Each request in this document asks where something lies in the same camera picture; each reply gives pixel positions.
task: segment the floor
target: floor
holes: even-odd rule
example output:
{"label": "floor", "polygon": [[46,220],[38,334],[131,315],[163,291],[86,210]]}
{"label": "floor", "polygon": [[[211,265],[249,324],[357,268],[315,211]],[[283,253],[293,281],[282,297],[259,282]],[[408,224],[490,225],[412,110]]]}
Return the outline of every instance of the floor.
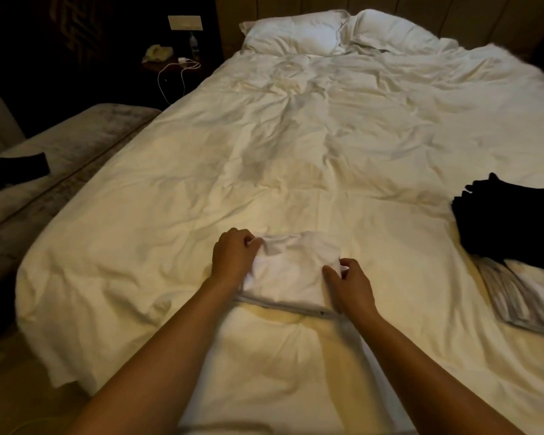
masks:
{"label": "floor", "polygon": [[63,434],[88,400],[76,383],[51,387],[15,325],[0,336],[0,435]]}

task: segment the wall outlet panel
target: wall outlet panel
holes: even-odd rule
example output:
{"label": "wall outlet panel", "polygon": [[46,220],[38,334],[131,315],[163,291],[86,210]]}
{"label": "wall outlet panel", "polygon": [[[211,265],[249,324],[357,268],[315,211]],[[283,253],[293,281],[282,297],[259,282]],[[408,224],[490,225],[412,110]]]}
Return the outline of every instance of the wall outlet panel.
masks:
{"label": "wall outlet panel", "polygon": [[169,27],[173,31],[202,31],[199,15],[168,15]]}

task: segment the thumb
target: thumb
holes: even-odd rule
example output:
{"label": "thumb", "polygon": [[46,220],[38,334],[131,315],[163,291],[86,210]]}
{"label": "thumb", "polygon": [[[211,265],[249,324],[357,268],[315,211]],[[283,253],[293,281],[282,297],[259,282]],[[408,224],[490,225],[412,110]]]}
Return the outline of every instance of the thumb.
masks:
{"label": "thumb", "polygon": [[332,289],[339,289],[343,280],[341,276],[329,266],[322,268],[322,274]]}
{"label": "thumb", "polygon": [[248,250],[250,251],[252,257],[256,256],[262,244],[264,244],[264,240],[262,240],[261,238],[254,238],[254,240],[252,240],[252,242],[248,246]]}

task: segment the forearm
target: forearm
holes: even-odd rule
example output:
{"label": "forearm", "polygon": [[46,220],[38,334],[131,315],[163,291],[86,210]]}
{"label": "forearm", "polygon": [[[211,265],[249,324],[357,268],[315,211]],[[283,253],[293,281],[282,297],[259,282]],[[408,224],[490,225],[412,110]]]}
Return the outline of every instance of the forearm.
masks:
{"label": "forearm", "polygon": [[352,321],[420,434],[522,434],[378,314]]}
{"label": "forearm", "polygon": [[231,292],[207,279],[99,391],[71,433],[172,433],[194,391]]}

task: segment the white duvet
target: white duvet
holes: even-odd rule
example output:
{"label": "white duvet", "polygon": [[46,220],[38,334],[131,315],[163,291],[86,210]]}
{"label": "white duvet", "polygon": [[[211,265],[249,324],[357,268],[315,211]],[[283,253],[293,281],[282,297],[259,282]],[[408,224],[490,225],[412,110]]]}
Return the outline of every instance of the white duvet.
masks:
{"label": "white duvet", "polygon": [[[45,229],[18,274],[18,323],[54,385],[94,393],[198,288],[222,231],[323,231],[387,320],[544,434],[544,337],[496,321],[450,210],[490,172],[544,187],[544,75],[504,50],[239,53]],[[349,326],[247,305],[222,323],[182,424],[392,430]]]}

